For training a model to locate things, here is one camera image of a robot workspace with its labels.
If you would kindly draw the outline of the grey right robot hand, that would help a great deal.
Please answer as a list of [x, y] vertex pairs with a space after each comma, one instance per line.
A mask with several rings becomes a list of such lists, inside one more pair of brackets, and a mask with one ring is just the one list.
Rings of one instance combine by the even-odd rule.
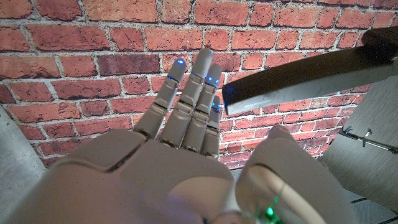
[[130, 131], [112, 130], [54, 164], [7, 223], [356, 223], [341, 184], [274, 126], [239, 177], [220, 162], [221, 69], [174, 61]]

